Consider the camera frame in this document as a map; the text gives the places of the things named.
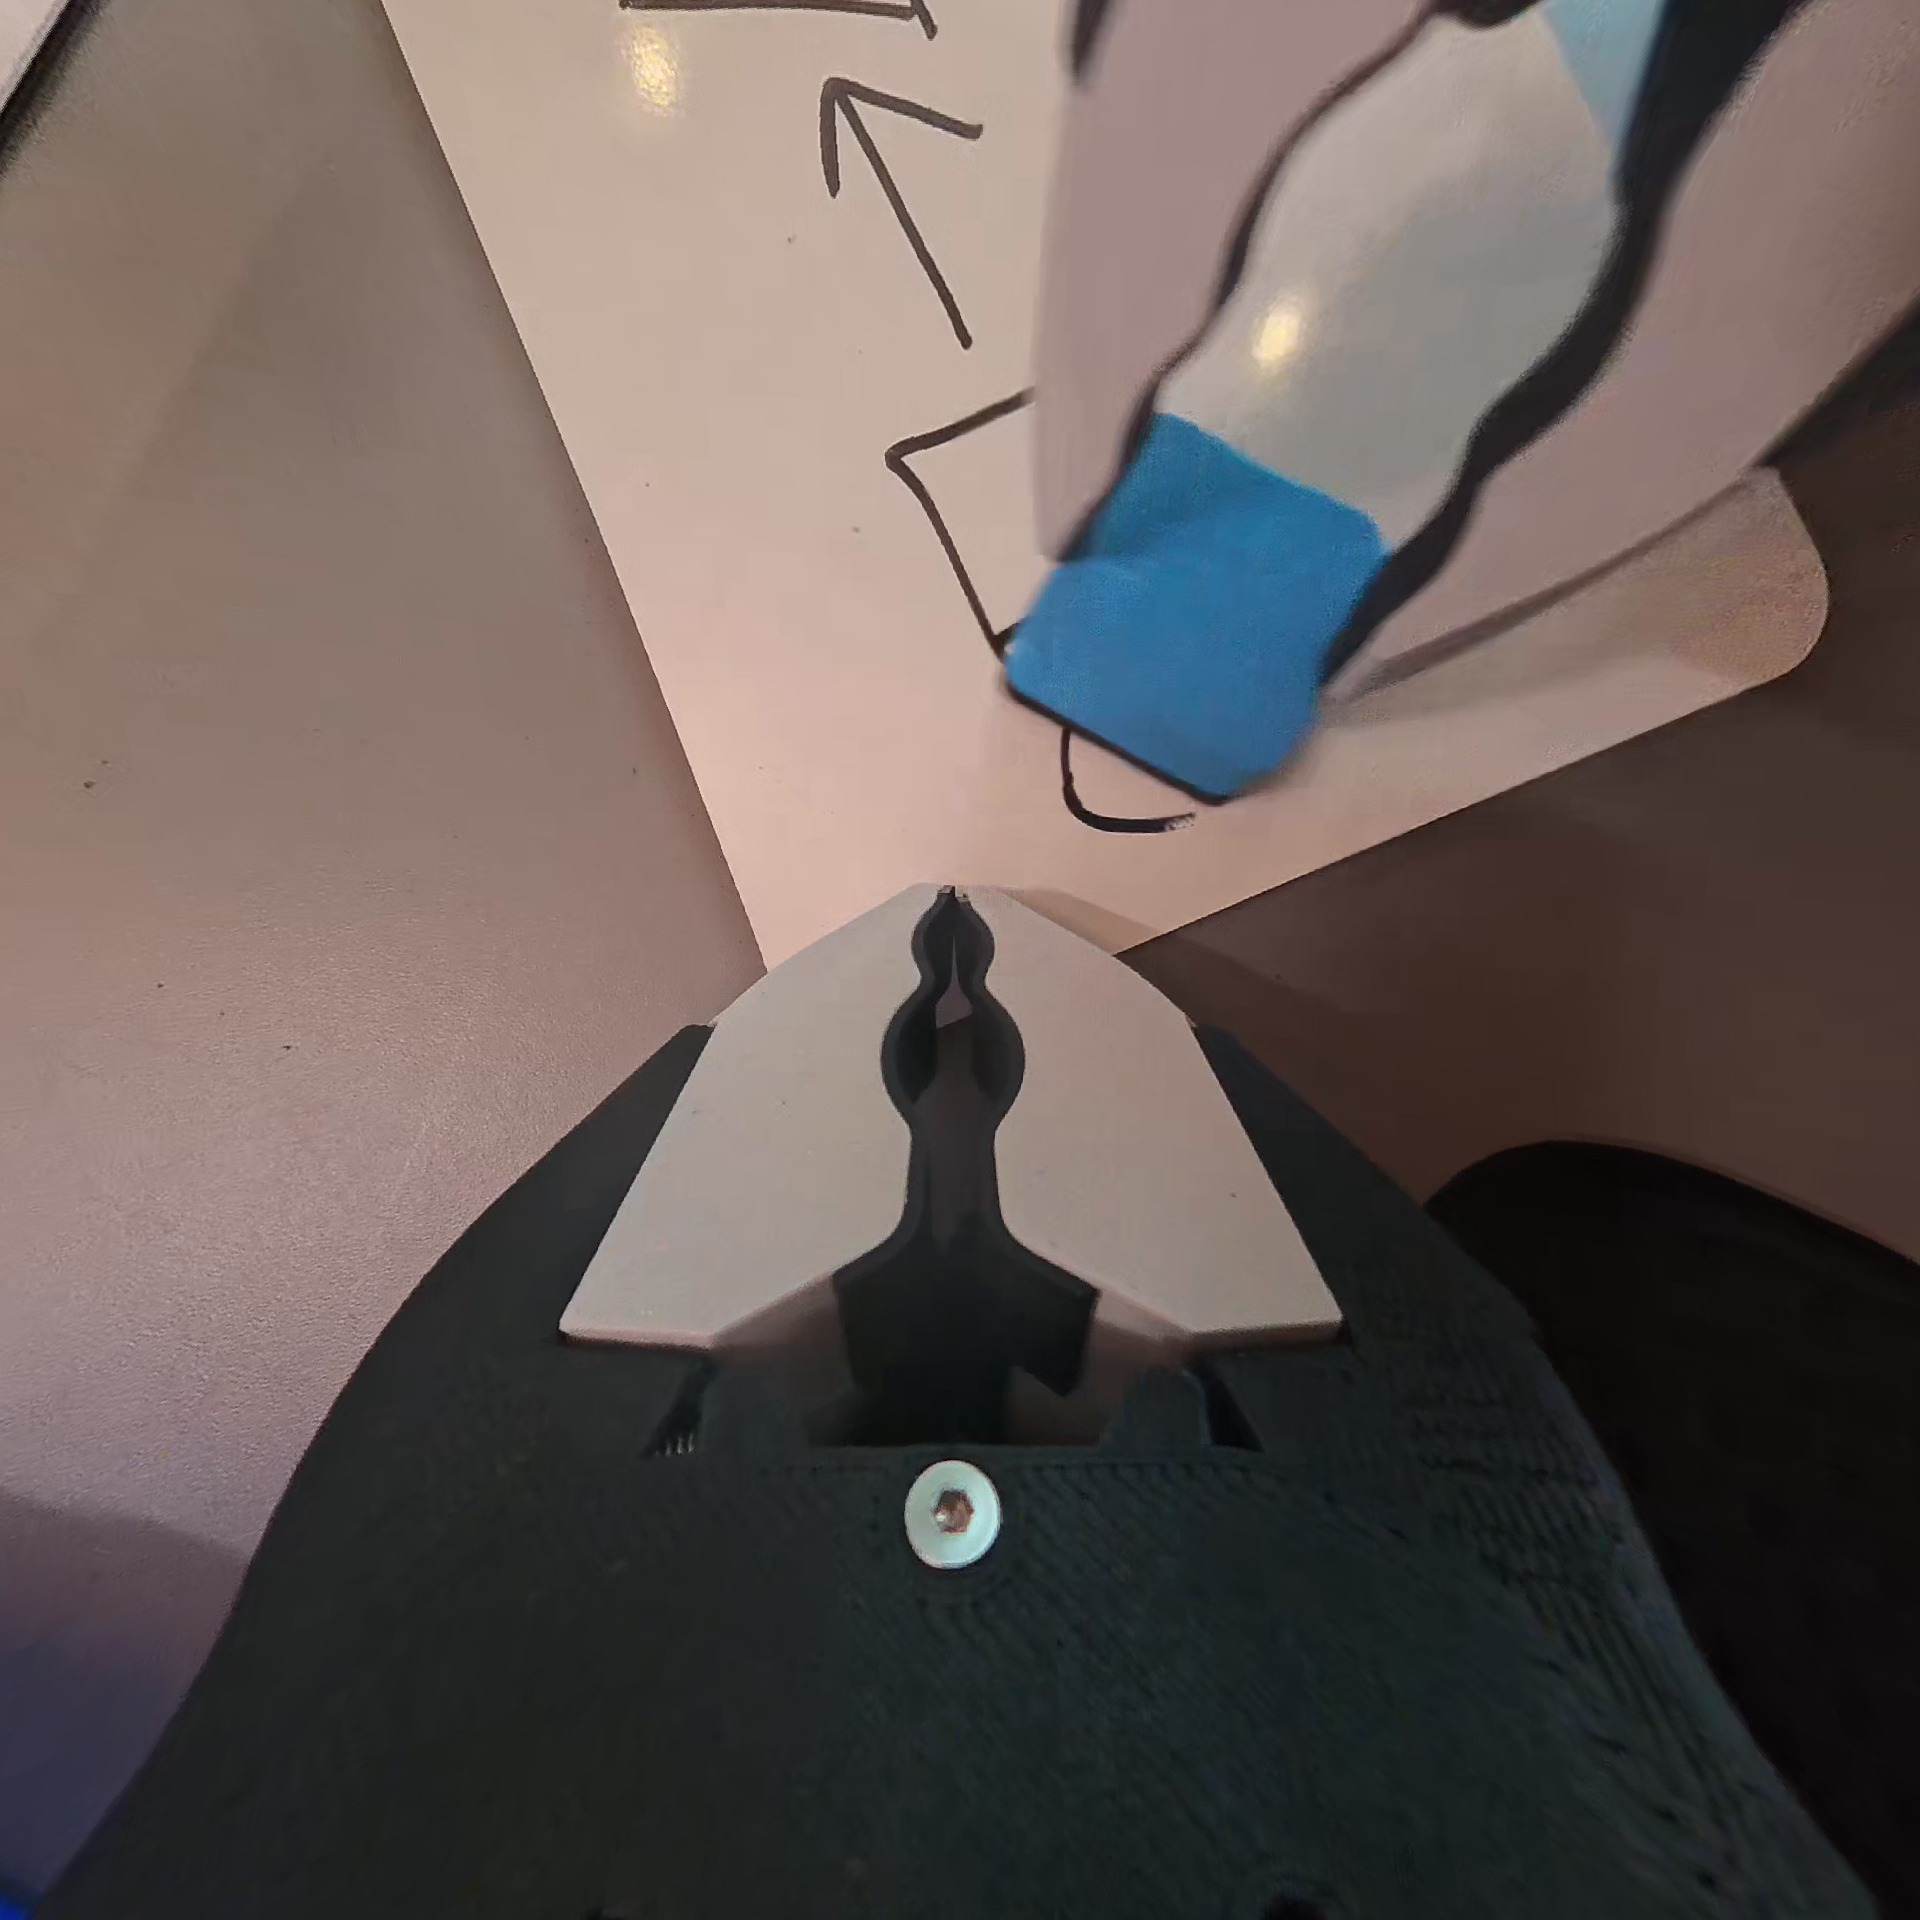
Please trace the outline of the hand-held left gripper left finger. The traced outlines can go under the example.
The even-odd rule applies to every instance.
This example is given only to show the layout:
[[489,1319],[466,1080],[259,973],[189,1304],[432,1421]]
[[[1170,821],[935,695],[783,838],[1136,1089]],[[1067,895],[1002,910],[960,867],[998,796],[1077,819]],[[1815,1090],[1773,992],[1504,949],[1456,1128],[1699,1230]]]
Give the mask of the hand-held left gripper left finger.
[[955,890],[920,882],[807,944],[710,1026],[560,1314],[587,1348],[706,1358],[826,1433],[877,1365],[843,1285],[934,1242],[915,1110],[938,1066]]

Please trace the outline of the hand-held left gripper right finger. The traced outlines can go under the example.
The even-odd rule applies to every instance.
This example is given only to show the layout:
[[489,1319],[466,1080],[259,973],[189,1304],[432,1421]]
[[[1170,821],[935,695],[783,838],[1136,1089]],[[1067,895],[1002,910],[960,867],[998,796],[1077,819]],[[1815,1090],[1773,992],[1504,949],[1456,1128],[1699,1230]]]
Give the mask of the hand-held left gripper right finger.
[[1008,1436],[1090,1444],[1141,1374],[1342,1332],[1188,1016],[1010,893],[962,900],[990,940],[982,990],[1019,1042],[993,1136],[1000,1220],[1093,1295],[1067,1388],[1014,1371]]

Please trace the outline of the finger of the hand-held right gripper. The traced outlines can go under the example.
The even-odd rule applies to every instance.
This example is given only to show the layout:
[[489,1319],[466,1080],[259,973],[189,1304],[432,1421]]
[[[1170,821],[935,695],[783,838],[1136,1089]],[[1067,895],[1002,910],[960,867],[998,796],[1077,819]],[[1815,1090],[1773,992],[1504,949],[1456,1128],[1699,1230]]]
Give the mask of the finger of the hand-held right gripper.
[[1033,526],[1092,529],[1157,415],[1356,510],[1471,523],[1508,396],[1508,4],[1083,4],[1032,376]]
[[1916,4],[1680,4],[1595,297],[1332,656],[1356,697],[1638,558],[1916,309]]

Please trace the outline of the blue whiteboard eraser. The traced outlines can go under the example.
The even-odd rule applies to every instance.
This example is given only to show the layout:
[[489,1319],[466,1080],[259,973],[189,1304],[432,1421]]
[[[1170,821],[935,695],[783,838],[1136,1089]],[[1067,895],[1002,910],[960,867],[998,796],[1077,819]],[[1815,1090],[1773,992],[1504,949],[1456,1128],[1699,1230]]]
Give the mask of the blue whiteboard eraser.
[[1002,654],[1010,695],[1206,800],[1272,776],[1388,548],[1373,516],[1156,412]]

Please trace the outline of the white whiteboard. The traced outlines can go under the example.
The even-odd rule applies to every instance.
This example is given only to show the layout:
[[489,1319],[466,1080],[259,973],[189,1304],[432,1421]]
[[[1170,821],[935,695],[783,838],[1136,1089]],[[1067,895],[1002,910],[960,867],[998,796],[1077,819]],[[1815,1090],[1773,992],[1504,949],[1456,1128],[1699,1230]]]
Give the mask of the white whiteboard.
[[1798,668],[1769,475],[1206,805],[1002,689],[1070,4],[385,4],[768,966],[918,882],[1114,953]]

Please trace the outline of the person's dark clothing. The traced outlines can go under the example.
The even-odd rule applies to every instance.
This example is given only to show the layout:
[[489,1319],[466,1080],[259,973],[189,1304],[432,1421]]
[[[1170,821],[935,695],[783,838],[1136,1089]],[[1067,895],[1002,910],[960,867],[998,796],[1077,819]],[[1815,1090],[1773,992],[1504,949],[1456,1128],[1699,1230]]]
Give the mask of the person's dark clothing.
[[1527,1313],[1721,1690],[1883,1917],[1917,1915],[1917,1268],[1598,1143],[1430,1219]]

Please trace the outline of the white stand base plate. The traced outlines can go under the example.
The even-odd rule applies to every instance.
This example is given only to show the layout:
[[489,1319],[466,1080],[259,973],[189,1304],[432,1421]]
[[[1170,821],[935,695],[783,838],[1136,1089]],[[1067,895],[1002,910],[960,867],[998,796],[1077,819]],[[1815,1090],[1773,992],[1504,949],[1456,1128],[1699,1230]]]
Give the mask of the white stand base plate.
[[0,4],[2,74],[0,102],[5,110],[26,85],[35,58],[60,27],[68,2],[3,0]]

